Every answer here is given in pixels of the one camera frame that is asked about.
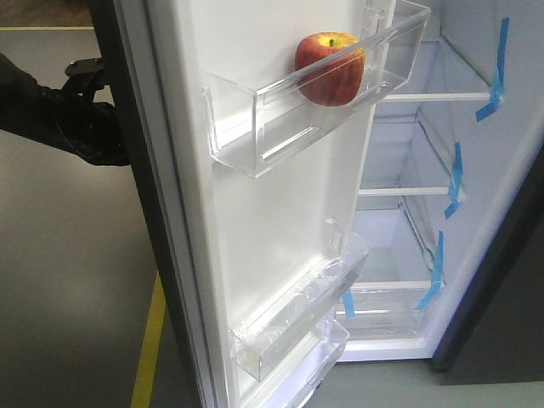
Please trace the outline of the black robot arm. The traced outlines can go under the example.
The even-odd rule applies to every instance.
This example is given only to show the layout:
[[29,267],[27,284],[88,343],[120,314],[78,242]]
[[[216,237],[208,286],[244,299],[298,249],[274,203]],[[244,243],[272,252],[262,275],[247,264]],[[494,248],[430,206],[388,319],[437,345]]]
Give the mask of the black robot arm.
[[95,166],[130,164],[116,108],[43,86],[1,56],[1,129]]

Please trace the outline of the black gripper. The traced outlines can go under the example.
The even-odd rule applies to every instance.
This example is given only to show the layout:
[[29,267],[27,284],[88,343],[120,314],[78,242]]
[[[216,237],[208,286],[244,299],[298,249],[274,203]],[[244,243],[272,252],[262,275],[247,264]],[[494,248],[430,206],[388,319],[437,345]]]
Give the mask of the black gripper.
[[65,75],[61,88],[40,87],[56,147],[94,166],[127,166],[116,107],[94,100],[98,91],[111,84],[103,60],[75,60],[65,68]]

